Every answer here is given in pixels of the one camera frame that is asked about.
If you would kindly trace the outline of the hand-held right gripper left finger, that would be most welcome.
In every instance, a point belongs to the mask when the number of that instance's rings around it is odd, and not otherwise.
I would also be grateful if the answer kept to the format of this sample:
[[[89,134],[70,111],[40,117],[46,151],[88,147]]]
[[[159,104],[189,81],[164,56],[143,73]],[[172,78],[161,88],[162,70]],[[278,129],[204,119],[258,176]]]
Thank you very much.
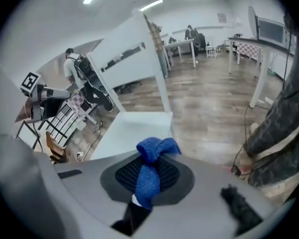
[[[122,239],[65,187],[47,155],[0,135],[0,239]]]

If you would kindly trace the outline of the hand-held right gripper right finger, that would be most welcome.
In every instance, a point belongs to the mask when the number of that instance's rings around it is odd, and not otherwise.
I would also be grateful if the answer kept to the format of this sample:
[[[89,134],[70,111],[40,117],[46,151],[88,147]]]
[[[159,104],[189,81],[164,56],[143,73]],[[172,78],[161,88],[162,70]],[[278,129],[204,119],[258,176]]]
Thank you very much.
[[[58,173],[80,170],[80,174],[64,178],[63,184],[87,211],[110,226],[123,218],[127,205],[108,196],[101,186],[100,177],[106,168],[132,157],[125,153],[74,164],[57,164],[54,169]],[[165,155],[164,159],[190,168],[195,179],[193,188],[175,205],[153,207],[135,232],[136,239],[233,238],[237,222],[230,215],[229,207],[220,194],[221,189],[229,185],[236,187],[263,219],[276,210],[275,205],[257,189],[224,168],[179,154]]]

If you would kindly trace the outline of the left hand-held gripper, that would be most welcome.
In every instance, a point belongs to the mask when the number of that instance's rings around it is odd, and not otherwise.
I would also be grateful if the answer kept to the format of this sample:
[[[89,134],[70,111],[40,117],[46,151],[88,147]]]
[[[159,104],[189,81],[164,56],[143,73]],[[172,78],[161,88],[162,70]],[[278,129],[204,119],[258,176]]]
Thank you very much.
[[[19,112],[19,120],[44,121],[58,115],[62,104],[70,98],[67,90],[48,87],[41,75],[29,72],[20,85],[27,97]]]

